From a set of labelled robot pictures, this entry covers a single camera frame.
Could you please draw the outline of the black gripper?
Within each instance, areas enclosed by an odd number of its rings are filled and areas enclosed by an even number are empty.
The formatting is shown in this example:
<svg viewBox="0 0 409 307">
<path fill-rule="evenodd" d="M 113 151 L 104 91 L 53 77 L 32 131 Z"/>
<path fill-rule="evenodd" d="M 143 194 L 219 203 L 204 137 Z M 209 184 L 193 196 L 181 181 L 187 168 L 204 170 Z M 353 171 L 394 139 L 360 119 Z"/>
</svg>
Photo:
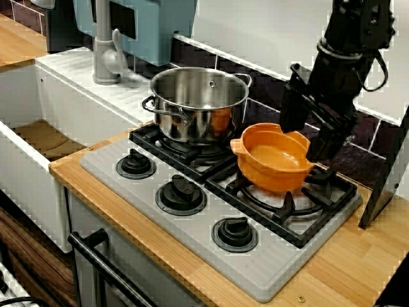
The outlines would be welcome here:
<svg viewBox="0 0 409 307">
<path fill-rule="evenodd" d="M 333 159 L 353 139 L 358 123 L 353 100 L 364 89 L 364 81 L 376 59 L 375 49 L 346 51 L 322 38 L 317 45 L 313 70 L 292 64 L 281 102 L 283 133 L 302 130 L 308 117 L 321 123 L 311 139 L 307 159 Z"/>
</svg>

